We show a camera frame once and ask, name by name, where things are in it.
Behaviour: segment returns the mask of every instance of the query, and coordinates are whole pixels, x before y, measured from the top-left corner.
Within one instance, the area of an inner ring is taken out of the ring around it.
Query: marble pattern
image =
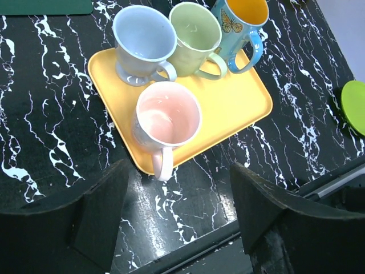
[[[31,203],[130,158],[87,62],[114,45],[112,20],[122,7],[148,5],[167,15],[178,2],[99,0],[91,15],[1,16],[1,208]],[[235,220],[233,162],[293,190],[364,155],[364,139],[339,111],[338,91],[353,76],[318,5],[268,4],[256,70],[273,112],[179,166],[168,182],[136,170],[111,273],[133,271]]]

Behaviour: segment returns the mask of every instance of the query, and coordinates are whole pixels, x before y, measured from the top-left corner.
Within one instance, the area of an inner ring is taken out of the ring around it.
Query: green object
[[[365,135],[365,84],[355,80],[347,82],[342,89],[341,103],[350,125]]]
[[[183,2],[171,10],[169,19],[176,30],[177,47],[167,61],[174,66],[177,76],[194,74],[210,80],[223,78],[227,65],[214,53],[221,42],[222,31],[213,14],[199,4]],[[206,60],[218,66],[219,75],[200,70]]]
[[[92,0],[0,0],[0,15],[70,15],[92,13]]]

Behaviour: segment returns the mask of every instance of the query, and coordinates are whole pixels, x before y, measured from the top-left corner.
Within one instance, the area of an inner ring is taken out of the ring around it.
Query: mug handle
[[[152,155],[153,172],[158,181],[168,181],[172,175],[172,147],[163,147]]]
[[[252,58],[246,66],[244,66],[242,69],[239,69],[236,65],[236,55],[237,54],[234,54],[231,58],[229,58],[229,60],[227,62],[229,70],[232,73],[240,74],[245,71],[248,71],[250,68],[252,68],[254,65],[256,65],[256,63],[260,60],[260,58],[262,56],[263,44],[262,44],[261,37],[258,34],[257,30],[250,31],[247,35],[247,38],[253,48]]]
[[[221,74],[220,75],[214,75],[214,74],[202,71],[202,70],[197,70],[196,72],[194,72],[194,75],[199,76],[199,77],[203,77],[203,78],[206,78],[206,79],[209,79],[209,80],[219,80],[227,74],[226,62],[224,62],[222,57],[220,57],[218,54],[216,54],[216,53],[209,54],[207,60],[215,63],[219,67],[219,69],[221,71]]]
[[[167,78],[158,74],[158,71],[165,71]],[[152,80],[155,82],[161,81],[170,81],[174,82],[176,80],[176,70],[175,68],[167,61],[162,61],[157,65],[157,70],[151,75]]]

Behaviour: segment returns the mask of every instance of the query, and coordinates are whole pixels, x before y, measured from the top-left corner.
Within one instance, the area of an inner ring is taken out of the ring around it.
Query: green mat
[[[70,15],[92,13],[92,0],[0,0],[0,15]]]

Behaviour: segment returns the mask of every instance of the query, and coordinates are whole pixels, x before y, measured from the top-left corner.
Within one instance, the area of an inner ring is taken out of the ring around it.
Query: mug
[[[176,32],[159,11],[142,5],[120,10],[113,21],[116,72],[131,86],[143,86],[151,80],[175,81],[176,70],[166,61],[176,48]],[[157,72],[164,71],[167,78]]]
[[[157,82],[141,93],[132,133],[135,141],[151,154],[157,180],[171,178],[173,150],[194,139],[201,120],[198,100],[181,84]]]
[[[169,19],[176,30],[177,47],[168,61],[173,64],[177,76],[194,74],[211,80],[224,77],[227,65],[214,53],[221,42],[222,31],[213,14],[199,4],[183,2],[172,8]],[[206,60],[217,64],[221,74],[201,71],[199,68]]]
[[[248,71],[260,60],[263,45],[258,30],[269,19],[265,0],[217,0],[212,8],[223,30],[222,42],[215,52],[221,56],[232,73]],[[253,56],[243,68],[236,65],[237,53],[250,42]]]

